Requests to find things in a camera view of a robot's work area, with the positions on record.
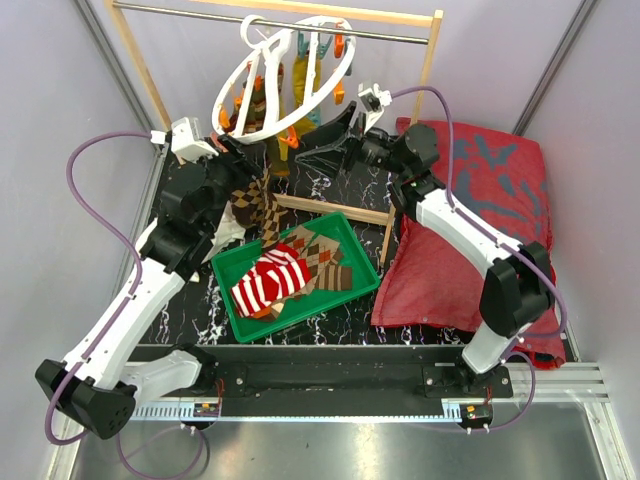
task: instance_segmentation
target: white hanger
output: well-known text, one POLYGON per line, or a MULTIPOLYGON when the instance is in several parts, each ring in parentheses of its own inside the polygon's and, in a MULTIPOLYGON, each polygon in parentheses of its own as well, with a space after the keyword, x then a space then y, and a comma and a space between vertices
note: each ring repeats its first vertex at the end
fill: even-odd
MULTIPOLYGON (((262 40, 261 42, 255 44, 251 43, 248 38, 249 26, 251 25, 251 22, 262 18, 263 17, 260 17, 259 15, 249 15, 242 22, 240 26, 240 36, 242 40, 252 49, 252 52, 247 55, 247 57, 240 63, 240 65, 238 65, 238 67, 233 71, 231 76, 224 83, 222 90, 220 90, 220 93, 216 98, 215 104, 213 106, 213 111, 211 112, 211 123, 213 125, 213 130, 220 135, 224 134, 224 130, 219 121, 220 111, 222 110, 224 100, 231 92, 232 85, 240 78, 245 68, 250 63, 251 67, 249 69, 247 83, 244 88, 242 105, 240 106, 236 128, 233 132, 233 137, 244 144, 259 142, 260 140, 264 140, 266 138, 277 135, 280 132, 285 131, 298 120, 307 116, 314 108, 320 105, 320 103, 326 97, 333 93, 333 89, 338 85, 342 77, 345 76, 347 70, 349 69, 349 66, 351 65, 351 62, 353 62, 353 57, 356 50, 356 37, 349 36, 349 42, 346 42, 346 50, 344 56, 342 57, 342 61, 335 69, 331 77, 327 79, 324 85, 322 85, 318 89, 318 91, 314 92, 313 83, 316 76, 316 58, 318 45, 320 42, 318 32, 312 32, 311 41, 309 43, 309 64, 307 66, 307 77, 304 87, 304 101, 302 105, 300 105, 296 110, 291 112, 286 117, 279 119, 280 99, 278 93, 278 68, 280 66, 282 57, 291 47, 291 36, 296 33, 296 31, 292 29, 282 29, 276 32, 271 37, 262 40), (262 130, 254 133, 243 134, 242 132, 244 131, 245 123, 247 120, 251 94, 253 93, 258 66, 261 59, 265 64, 264 88, 266 95, 266 111, 264 124, 262 130)), ((301 25, 313 26, 323 26, 327 23, 337 25, 338 23, 340 23, 340 26, 346 31, 351 30, 351 25, 348 21, 343 18, 336 17, 310 17, 297 23, 301 25)))

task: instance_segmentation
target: plastic tray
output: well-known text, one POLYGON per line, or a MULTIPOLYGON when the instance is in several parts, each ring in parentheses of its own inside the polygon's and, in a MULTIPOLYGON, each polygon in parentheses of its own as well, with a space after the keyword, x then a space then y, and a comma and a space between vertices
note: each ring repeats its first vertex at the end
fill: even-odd
MULTIPOLYGON (((340 265, 353 268, 353 289, 344 292, 315 289, 310 295, 304 296, 297 302, 286 302, 275 322, 268 323, 252 318, 242 318, 236 313, 230 291, 262 254, 260 241, 257 240, 220 253, 213 257, 211 263, 229 313, 231 328, 233 328, 238 342, 248 343, 265 337, 313 315, 358 298, 380 286, 380 278, 343 213, 335 212, 325 215, 305 223, 304 226, 312 232, 340 242, 340 250, 344 254, 340 265)), ((282 236, 284 237, 291 230, 293 228, 283 232, 282 236)))

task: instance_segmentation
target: clothespin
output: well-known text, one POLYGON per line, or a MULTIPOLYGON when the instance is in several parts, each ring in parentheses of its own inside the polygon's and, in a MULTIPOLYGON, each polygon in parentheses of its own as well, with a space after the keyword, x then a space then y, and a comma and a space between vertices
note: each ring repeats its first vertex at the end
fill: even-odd
POLYGON ((304 32, 298 32, 298 58, 304 58, 309 51, 309 41, 304 39, 304 32))
POLYGON ((329 47, 331 47, 331 42, 333 42, 333 37, 329 36, 329 40, 327 40, 327 43, 319 43, 318 44, 318 58, 320 60, 323 60, 324 56, 329 51, 329 47))
MULTIPOLYGON (((336 23, 336 27, 340 28, 342 22, 336 23)), ((333 56, 336 58, 340 58, 342 53, 344 52, 344 36, 341 34, 336 35, 336 44, 333 47, 333 56)))
POLYGON ((340 79, 338 85, 333 89, 333 100, 336 102, 336 105, 340 105, 344 101, 344 87, 342 86, 342 79, 340 79))
POLYGON ((225 130, 231 126, 231 122, 229 121, 229 115, 227 114, 227 110, 224 107, 220 109, 220 114, 218 115, 218 122, 220 122, 220 126, 225 130))
POLYGON ((286 143, 287 145, 289 145, 291 148, 296 149, 299 146, 298 143, 298 134, 296 133, 296 129, 293 127, 293 125, 291 125, 289 128, 287 128, 287 137, 278 137, 279 140, 283 141, 284 143, 286 143))
POLYGON ((242 92, 240 93, 239 97, 235 97, 233 99, 233 106, 236 110, 240 110, 240 107, 242 106, 242 98, 244 97, 244 88, 242 89, 242 92))

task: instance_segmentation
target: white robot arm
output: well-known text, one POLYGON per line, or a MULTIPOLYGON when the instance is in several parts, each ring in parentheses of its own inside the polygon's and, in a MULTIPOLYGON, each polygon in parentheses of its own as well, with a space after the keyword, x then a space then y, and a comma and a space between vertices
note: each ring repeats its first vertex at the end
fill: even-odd
POLYGON ((201 138, 192 118, 175 122, 168 135, 152 133, 152 142, 166 140, 168 152, 187 162, 160 192, 158 218, 136 243, 141 269, 62 362, 45 360, 36 371, 56 408, 103 439, 120 431, 136 404, 182 388, 198 394, 214 386, 215 358, 193 345, 125 366, 160 310, 210 258, 231 192, 262 173, 264 145, 244 146, 223 136, 218 140, 226 151, 219 152, 201 138))
POLYGON ((388 91, 361 84, 359 97, 366 113, 351 125, 356 109, 351 102, 336 119, 303 135, 297 162, 330 177, 350 170, 355 162, 396 173, 390 187, 396 208, 444 238, 478 270, 484 279, 484 322, 461 358, 473 381, 498 365, 517 337, 554 304, 545 283, 518 259, 523 255, 551 278, 548 252, 537 242, 522 245, 504 235, 447 192, 430 170, 439 159, 433 129, 415 124, 397 137, 374 127, 391 104, 388 91))

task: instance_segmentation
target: metal rod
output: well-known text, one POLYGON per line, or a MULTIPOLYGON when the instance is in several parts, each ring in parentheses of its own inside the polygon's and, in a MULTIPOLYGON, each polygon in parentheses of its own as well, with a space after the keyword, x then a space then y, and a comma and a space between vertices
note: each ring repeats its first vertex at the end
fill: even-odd
MULTIPOLYGON (((197 13, 186 10, 174 10, 171 8, 147 7, 144 5, 135 5, 132 3, 113 2, 113 6, 122 10, 135 10, 138 12, 159 13, 161 15, 170 15, 175 17, 198 18, 200 20, 215 20, 217 22, 242 23, 244 18, 230 17, 227 15, 214 15, 211 13, 197 13)), ((316 27, 313 25, 300 25, 298 23, 273 22, 271 20, 255 20, 252 25, 264 25, 267 27, 290 28, 292 30, 300 30, 305 32, 331 33, 334 35, 353 35, 354 37, 371 38, 373 40, 386 40, 391 42, 412 43, 414 45, 428 45, 428 38, 405 37, 402 35, 388 35, 386 33, 361 32, 359 30, 344 30, 342 28, 316 27)))
POLYGON ((538 111, 538 107, 540 107, 542 100, 547 94, 547 91, 549 91, 551 83, 566 60, 571 48, 578 38, 578 35, 584 28, 598 2, 599 0, 582 0, 576 9, 573 18, 569 22, 569 25, 560 40, 560 43, 558 43, 558 46, 556 47, 555 52, 553 52, 549 63, 547 63, 540 80, 538 80, 536 88, 533 89, 533 93, 531 94, 527 105, 520 114, 520 118, 516 122, 515 127, 513 127, 511 132, 513 135, 524 135, 527 127, 533 119, 533 116, 538 111))

